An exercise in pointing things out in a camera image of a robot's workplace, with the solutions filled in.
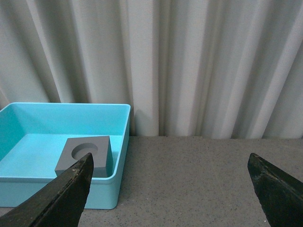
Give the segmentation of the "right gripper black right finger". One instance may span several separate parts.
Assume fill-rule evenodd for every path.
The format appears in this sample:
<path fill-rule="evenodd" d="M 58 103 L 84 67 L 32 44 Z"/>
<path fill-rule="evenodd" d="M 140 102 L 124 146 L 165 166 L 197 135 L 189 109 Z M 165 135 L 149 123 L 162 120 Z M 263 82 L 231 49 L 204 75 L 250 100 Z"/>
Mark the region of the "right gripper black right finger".
<path fill-rule="evenodd" d="M 303 183 L 251 153 L 248 171 L 254 191 L 272 227 L 303 225 Z"/>

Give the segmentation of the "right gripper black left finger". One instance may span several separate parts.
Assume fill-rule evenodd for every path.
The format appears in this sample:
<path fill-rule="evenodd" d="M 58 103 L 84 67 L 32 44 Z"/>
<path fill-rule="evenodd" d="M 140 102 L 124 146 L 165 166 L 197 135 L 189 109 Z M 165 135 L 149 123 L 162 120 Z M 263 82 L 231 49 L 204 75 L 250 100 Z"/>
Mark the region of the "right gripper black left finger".
<path fill-rule="evenodd" d="M 0 218 L 2 227 L 76 227 L 90 191 L 94 162 L 86 154 Z"/>

